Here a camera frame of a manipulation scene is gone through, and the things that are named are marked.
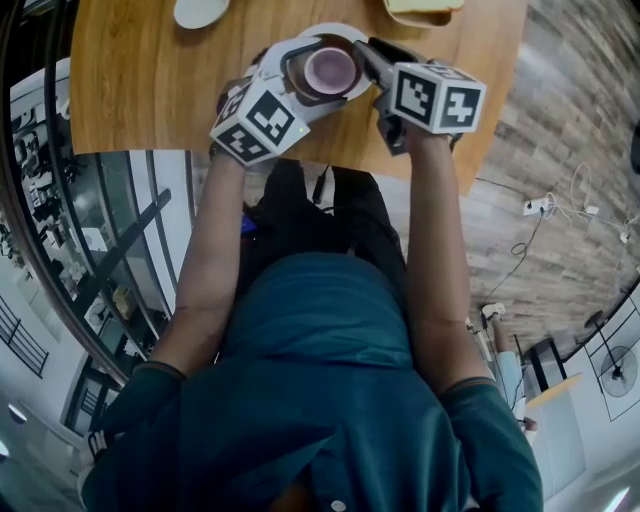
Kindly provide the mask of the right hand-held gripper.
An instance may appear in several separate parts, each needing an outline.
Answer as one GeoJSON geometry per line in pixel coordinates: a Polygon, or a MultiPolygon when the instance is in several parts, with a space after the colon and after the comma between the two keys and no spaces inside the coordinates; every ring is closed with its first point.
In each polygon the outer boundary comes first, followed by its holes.
{"type": "Polygon", "coordinates": [[[409,125],[455,140],[477,130],[487,86],[468,73],[443,64],[418,63],[419,56],[410,49],[378,37],[354,42],[353,57],[381,91],[374,108],[391,155],[407,152],[409,125]]]}

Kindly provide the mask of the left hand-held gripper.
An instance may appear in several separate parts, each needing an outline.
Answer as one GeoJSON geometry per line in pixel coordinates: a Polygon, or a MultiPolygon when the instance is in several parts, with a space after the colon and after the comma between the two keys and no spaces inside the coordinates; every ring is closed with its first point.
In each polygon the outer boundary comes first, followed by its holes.
{"type": "Polygon", "coordinates": [[[294,93],[293,108],[280,96],[287,93],[286,62],[321,43],[319,37],[298,37],[266,49],[251,66],[254,79],[222,107],[210,131],[212,141],[244,166],[253,166],[282,155],[306,137],[310,128],[305,122],[341,110],[349,102],[344,96],[311,99],[294,93]]]}

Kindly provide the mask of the pink cup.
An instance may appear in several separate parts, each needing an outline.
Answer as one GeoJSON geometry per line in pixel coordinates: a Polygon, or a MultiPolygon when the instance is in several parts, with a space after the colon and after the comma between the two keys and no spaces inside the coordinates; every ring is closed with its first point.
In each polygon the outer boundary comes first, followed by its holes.
{"type": "Polygon", "coordinates": [[[357,81],[357,67],[344,50],[335,47],[321,48],[306,60],[304,78],[317,93],[343,94],[357,81]]]}

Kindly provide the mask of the white saucer plate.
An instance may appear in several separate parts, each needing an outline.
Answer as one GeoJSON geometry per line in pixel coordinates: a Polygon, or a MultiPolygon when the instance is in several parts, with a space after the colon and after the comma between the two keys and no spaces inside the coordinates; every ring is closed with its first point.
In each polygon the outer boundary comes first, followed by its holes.
{"type": "MultiPolygon", "coordinates": [[[[349,41],[352,41],[353,43],[358,41],[358,40],[361,40],[361,41],[368,41],[369,40],[369,37],[365,33],[363,33],[362,31],[360,31],[359,29],[357,29],[357,28],[355,28],[355,27],[353,27],[351,25],[347,25],[347,24],[339,23],[339,22],[324,22],[324,23],[316,24],[316,25],[311,26],[311,27],[305,29],[304,31],[302,31],[299,34],[299,37],[319,37],[320,34],[335,34],[335,35],[339,35],[341,37],[344,37],[344,38],[348,39],[349,41]]],[[[304,65],[305,57],[303,57],[302,60],[303,60],[303,63],[302,63],[302,91],[307,96],[309,96],[311,99],[319,99],[321,97],[327,97],[327,96],[320,96],[320,95],[318,95],[316,93],[313,93],[311,91],[311,89],[309,88],[309,86],[306,84],[306,82],[304,81],[304,77],[303,77],[303,65],[304,65]]],[[[368,87],[367,87],[367,89],[368,89],[369,86],[370,86],[370,81],[364,75],[363,75],[363,78],[368,81],[368,87]]]]}

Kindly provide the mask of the small white lid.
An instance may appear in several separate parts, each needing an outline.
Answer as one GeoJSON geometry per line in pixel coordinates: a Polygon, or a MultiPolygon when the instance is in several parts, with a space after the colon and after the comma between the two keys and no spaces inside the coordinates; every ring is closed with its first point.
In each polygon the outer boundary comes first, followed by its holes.
{"type": "Polygon", "coordinates": [[[230,0],[176,0],[174,20],[182,28],[201,29],[219,20],[229,4],[230,0]]]}

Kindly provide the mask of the person's left forearm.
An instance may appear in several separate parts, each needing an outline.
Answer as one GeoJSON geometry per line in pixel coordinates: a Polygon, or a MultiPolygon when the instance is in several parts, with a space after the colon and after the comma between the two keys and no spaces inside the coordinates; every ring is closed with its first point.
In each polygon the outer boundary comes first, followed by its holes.
{"type": "Polygon", "coordinates": [[[227,311],[240,265],[245,168],[226,154],[215,155],[181,268],[176,311],[227,311]]]}

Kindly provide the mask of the person's right forearm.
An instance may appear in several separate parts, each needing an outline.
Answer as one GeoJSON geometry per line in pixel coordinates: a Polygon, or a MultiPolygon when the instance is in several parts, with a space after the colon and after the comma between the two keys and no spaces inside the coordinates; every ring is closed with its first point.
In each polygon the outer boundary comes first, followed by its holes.
{"type": "Polygon", "coordinates": [[[409,130],[409,305],[414,318],[464,325],[470,278],[454,160],[445,136],[409,130]]]}

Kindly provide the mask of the toast bread slice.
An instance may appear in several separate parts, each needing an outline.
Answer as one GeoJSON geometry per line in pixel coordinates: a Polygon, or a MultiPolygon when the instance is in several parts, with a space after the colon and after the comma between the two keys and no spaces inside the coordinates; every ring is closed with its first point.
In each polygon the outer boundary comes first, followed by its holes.
{"type": "Polygon", "coordinates": [[[394,14],[439,14],[461,9],[465,0],[387,0],[394,14]]]}

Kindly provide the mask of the black metal railing bars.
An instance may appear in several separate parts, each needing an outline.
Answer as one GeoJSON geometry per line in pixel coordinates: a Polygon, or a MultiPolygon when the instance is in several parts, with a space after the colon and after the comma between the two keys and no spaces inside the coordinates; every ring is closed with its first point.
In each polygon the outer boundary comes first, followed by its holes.
{"type": "Polygon", "coordinates": [[[54,25],[37,37],[43,66],[35,92],[42,102],[25,120],[12,115],[13,74],[27,59],[19,31],[15,16],[0,23],[0,148],[15,158],[14,179],[54,274],[129,379],[172,314],[168,291],[178,271],[169,210],[193,195],[193,156],[173,153],[182,181],[174,190],[160,182],[161,153],[77,155],[56,106],[61,30],[54,25]]]}

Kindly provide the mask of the person's teal shirt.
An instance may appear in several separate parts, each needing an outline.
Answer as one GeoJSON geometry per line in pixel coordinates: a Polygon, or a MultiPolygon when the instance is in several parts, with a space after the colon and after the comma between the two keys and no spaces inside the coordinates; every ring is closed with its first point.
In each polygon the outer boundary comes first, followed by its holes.
{"type": "Polygon", "coordinates": [[[139,365],[99,420],[89,512],[543,512],[533,451],[493,379],[434,390],[371,264],[298,254],[240,301],[219,360],[139,365]]]}

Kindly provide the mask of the curved wooden handrail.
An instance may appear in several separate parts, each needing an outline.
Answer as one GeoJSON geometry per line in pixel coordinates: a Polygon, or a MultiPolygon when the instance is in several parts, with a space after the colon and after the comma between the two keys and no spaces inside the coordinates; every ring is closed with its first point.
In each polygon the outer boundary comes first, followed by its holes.
{"type": "Polygon", "coordinates": [[[54,274],[51,261],[36,233],[24,194],[14,179],[13,171],[16,169],[15,158],[10,157],[6,150],[0,148],[0,205],[23,257],[38,277],[63,324],[110,378],[123,386],[128,377],[116,358],[107,351],[97,334],[88,326],[84,316],[76,311],[69,293],[59,277],[54,274]]]}

